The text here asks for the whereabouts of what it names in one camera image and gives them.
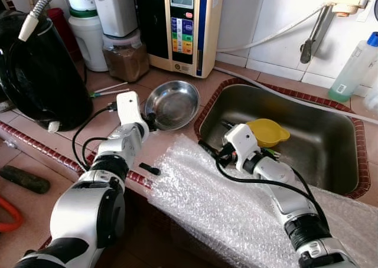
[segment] green liquid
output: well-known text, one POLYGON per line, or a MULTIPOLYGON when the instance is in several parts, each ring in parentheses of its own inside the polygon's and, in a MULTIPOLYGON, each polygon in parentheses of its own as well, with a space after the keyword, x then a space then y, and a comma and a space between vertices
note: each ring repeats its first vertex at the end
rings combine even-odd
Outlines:
POLYGON ((328 96, 335 100, 335 101, 338 101, 338 102, 346 102, 347 100, 349 100, 350 98, 350 95, 343 95, 343 94, 339 94, 337 92, 335 92, 334 90, 330 89, 328 91, 328 96))

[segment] blue bottle cap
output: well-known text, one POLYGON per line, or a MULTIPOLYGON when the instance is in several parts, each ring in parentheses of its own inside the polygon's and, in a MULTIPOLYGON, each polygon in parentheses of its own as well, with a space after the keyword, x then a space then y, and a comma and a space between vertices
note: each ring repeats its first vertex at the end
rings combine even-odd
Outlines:
POLYGON ((368 45, 372 45, 373 47, 378 47, 378 32, 372 32, 372 35, 367 40, 368 45))

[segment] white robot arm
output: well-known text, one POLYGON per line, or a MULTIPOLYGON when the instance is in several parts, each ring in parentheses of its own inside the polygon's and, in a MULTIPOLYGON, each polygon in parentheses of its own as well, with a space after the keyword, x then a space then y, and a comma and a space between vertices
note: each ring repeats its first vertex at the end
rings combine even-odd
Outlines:
MULTIPOLYGON (((221 155, 236 152, 237 170, 252 174, 260 181, 297 186, 295 173, 290 166, 261 154, 248 125, 239 124, 230 129, 224 136, 223 145, 221 155)), ((273 201, 276 216, 291 240, 301 268, 358 267, 341 242, 331 236, 328 225, 324 224, 318 210, 308 198, 273 184, 266 184, 265 191, 273 201)))
POLYGON ((93 165, 54 206, 50 245, 25 255, 16 268, 94 267, 103 249, 122 235, 126 175, 149 128, 135 92, 119 94, 117 108, 121 126, 100 144, 93 165))

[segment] metal bowl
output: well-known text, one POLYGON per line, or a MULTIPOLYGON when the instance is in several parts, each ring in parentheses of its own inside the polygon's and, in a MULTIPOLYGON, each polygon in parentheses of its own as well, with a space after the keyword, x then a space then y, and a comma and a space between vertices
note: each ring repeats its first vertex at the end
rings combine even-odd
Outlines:
POLYGON ((197 88, 184 81, 170 81, 157 87, 149 95, 145 115, 156 115, 155 125, 161 130, 176 130, 187 125, 197 114, 200 94, 197 88))

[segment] bubble wrap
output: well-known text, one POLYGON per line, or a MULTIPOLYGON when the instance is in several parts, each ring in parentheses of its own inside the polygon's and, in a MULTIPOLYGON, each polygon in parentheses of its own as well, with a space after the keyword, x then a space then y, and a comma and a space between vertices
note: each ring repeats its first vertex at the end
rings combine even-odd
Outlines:
MULTIPOLYGON (((155 165, 162 174, 154 182, 149 202, 232 266, 298 267, 291 242, 261 185, 224 178, 214 159, 184 135, 155 165)), ((312 191, 331 234, 360 267, 377 267, 377 208, 318 188, 312 191)))

